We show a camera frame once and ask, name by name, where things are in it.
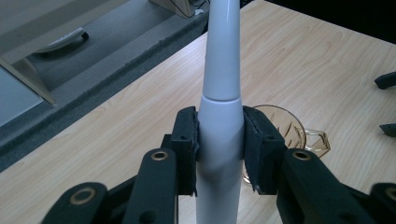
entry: white cylindrical object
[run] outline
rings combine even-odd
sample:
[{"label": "white cylindrical object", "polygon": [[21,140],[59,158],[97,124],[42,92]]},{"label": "white cylindrical object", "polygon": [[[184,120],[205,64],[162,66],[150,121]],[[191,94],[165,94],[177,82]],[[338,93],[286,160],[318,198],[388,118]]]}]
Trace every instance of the white cylindrical object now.
[{"label": "white cylindrical object", "polygon": [[244,134],[241,100],[220,103],[203,97],[198,120],[197,223],[236,223]]},{"label": "white cylindrical object", "polygon": [[239,0],[210,2],[204,96],[228,101],[240,97]]},{"label": "white cylindrical object", "polygon": [[236,223],[244,116],[240,98],[239,1],[212,0],[198,112],[197,223]]}]

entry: clamp jaw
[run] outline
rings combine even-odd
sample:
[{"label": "clamp jaw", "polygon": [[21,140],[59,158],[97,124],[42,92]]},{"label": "clamp jaw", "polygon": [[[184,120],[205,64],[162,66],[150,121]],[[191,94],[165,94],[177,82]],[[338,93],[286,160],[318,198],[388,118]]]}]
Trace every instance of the clamp jaw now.
[{"label": "clamp jaw", "polygon": [[[396,220],[396,184],[375,184],[370,195],[345,186],[314,153],[287,149],[261,111],[244,106],[244,116],[250,183],[260,195],[277,195],[284,223]],[[42,223],[178,223],[177,196],[199,197],[198,138],[195,107],[180,110],[172,134],[144,156],[136,176],[111,190],[100,183],[77,185],[61,196]]]}]

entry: black object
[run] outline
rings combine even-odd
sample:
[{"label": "black object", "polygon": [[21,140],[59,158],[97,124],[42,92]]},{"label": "black object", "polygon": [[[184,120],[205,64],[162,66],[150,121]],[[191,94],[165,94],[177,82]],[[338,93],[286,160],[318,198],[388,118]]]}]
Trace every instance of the black object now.
[{"label": "black object", "polygon": [[396,85],[396,72],[382,75],[375,79],[375,84],[379,89],[384,90],[386,88]]},{"label": "black object", "polygon": [[245,7],[247,4],[249,4],[253,0],[240,0],[239,1],[239,6],[240,8]]},{"label": "black object", "polygon": [[277,193],[276,171],[287,150],[285,139],[258,109],[244,106],[245,167],[253,190],[259,194]]},{"label": "black object", "polygon": [[[384,90],[386,88],[392,87],[396,85],[396,72],[388,73],[382,75],[375,79],[375,84],[379,89]],[[382,124],[379,125],[381,130],[390,137],[396,137],[396,123],[392,124]]]},{"label": "black object", "polygon": [[[396,220],[396,184],[375,184],[370,195],[345,186],[314,153],[286,149],[261,111],[244,106],[244,114],[245,165],[253,190],[277,194],[284,223]],[[194,107],[177,114],[172,134],[165,135],[161,148],[145,155],[136,177],[109,191],[99,183],[71,188],[52,206],[43,224],[178,223],[177,195],[195,192],[196,115]]]},{"label": "black object", "polygon": [[381,130],[390,137],[396,137],[396,123],[379,125]]},{"label": "black object", "polygon": [[389,0],[270,0],[270,2],[396,44],[396,15]]},{"label": "black object", "polygon": [[88,40],[90,38],[90,35],[88,35],[87,32],[84,32],[84,34],[81,35],[83,40]]}]

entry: wooden table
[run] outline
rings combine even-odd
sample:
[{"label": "wooden table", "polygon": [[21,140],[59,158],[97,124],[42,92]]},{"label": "wooden table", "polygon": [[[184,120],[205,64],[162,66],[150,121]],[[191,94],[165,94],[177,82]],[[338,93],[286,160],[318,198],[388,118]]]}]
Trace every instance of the wooden table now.
[{"label": "wooden table", "polygon": [[[177,111],[199,106],[205,42],[202,35],[0,174],[0,223],[37,223],[76,184],[111,189],[136,175]],[[341,182],[364,192],[396,182],[396,139],[378,128],[396,120],[396,89],[374,84],[396,70],[395,45],[256,1],[241,11],[241,59],[244,105],[279,105],[325,131],[332,150],[323,161]],[[179,206],[180,223],[193,223],[194,199],[180,197]],[[244,185],[238,218],[280,223],[276,197]]]}]

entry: white plastic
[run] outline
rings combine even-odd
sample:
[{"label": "white plastic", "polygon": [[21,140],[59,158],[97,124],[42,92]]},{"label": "white plastic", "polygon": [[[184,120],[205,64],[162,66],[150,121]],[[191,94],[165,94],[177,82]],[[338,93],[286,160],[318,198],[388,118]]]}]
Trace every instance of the white plastic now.
[{"label": "white plastic", "polygon": [[210,5],[205,78],[198,112],[197,223],[236,223],[244,117],[240,98],[239,0]]},{"label": "white plastic", "polygon": [[240,96],[239,0],[210,2],[204,96],[214,100]]},{"label": "white plastic", "polygon": [[203,96],[198,120],[197,223],[236,223],[244,133],[241,100],[214,102]]}]

